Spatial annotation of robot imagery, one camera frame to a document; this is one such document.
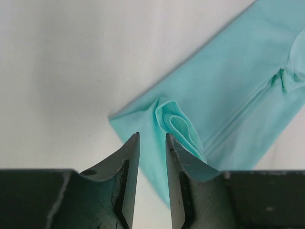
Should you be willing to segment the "teal t shirt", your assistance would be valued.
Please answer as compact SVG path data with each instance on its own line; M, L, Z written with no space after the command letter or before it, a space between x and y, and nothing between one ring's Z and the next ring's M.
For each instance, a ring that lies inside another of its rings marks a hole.
M110 119L138 132L140 166L169 205L165 136L217 170L252 169L305 104L305 3L258 0Z

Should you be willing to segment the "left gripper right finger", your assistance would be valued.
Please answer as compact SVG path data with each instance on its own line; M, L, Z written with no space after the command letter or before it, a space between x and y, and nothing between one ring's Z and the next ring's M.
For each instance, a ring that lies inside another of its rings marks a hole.
M302 229L302 170L218 171L166 135L174 229Z

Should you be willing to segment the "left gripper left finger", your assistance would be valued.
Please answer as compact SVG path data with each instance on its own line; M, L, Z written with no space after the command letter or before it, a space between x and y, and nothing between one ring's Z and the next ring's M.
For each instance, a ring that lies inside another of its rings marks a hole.
M81 173L72 169L2 169L3 229L130 229L140 135Z

